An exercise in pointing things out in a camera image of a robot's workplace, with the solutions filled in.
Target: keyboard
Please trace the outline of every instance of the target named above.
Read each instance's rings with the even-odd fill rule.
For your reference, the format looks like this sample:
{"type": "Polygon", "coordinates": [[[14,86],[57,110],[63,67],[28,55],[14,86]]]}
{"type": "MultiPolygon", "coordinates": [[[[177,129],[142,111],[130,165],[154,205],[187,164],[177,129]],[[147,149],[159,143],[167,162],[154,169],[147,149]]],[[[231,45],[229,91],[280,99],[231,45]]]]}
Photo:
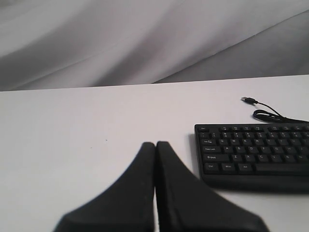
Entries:
{"type": "Polygon", "coordinates": [[[213,188],[309,193],[309,124],[195,125],[201,179],[213,188]]]}

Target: gray cloth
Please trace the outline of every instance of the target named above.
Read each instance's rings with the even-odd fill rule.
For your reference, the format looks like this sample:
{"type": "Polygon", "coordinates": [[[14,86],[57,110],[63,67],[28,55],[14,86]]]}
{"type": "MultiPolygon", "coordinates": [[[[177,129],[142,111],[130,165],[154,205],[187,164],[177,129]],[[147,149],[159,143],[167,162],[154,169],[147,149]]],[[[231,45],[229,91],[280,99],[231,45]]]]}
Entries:
{"type": "Polygon", "coordinates": [[[157,83],[309,74],[309,11],[157,83]]]}

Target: white desk surface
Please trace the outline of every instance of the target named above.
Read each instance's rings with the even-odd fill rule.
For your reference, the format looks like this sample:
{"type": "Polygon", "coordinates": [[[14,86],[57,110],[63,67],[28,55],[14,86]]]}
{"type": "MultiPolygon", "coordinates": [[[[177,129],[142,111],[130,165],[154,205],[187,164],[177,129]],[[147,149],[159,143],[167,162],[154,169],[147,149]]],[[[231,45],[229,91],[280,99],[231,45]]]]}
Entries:
{"type": "MultiPolygon", "coordinates": [[[[309,119],[309,75],[0,92],[0,231],[52,231],[112,184],[144,141],[169,141],[198,175],[194,125],[257,123],[244,96],[309,119]]],[[[309,195],[219,193],[272,232],[308,232],[309,195]]]]}

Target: black cable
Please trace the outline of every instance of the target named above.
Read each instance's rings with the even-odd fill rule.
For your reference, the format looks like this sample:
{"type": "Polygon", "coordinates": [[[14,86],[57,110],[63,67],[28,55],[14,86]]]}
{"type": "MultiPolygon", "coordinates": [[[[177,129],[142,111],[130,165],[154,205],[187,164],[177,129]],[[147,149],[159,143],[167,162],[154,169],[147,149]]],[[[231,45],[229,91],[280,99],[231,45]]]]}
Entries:
{"type": "Polygon", "coordinates": [[[241,98],[241,100],[251,105],[254,105],[254,104],[264,105],[276,113],[276,114],[273,114],[273,113],[267,112],[266,110],[255,110],[253,113],[253,117],[258,120],[266,121],[266,122],[276,122],[276,123],[309,123],[303,120],[296,120],[296,119],[283,117],[281,114],[279,114],[277,111],[275,111],[270,106],[264,103],[258,102],[257,100],[253,98],[243,97],[241,98]]]}

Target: shift key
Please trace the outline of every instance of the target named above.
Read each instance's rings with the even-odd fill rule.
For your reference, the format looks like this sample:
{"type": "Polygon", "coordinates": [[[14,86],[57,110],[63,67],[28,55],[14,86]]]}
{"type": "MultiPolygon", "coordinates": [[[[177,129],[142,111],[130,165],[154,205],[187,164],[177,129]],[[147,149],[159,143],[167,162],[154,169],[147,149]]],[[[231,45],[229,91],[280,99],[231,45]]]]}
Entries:
{"type": "Polygon", "coordinates": [[[203,155],[204,162],[229,162],[228,155],[203,155]]]}
{"type": "Polygon", "coordinates": [[[207,154],[221,153],[221,148],[219,146],[204,146],[203,153],[207,154]]]}

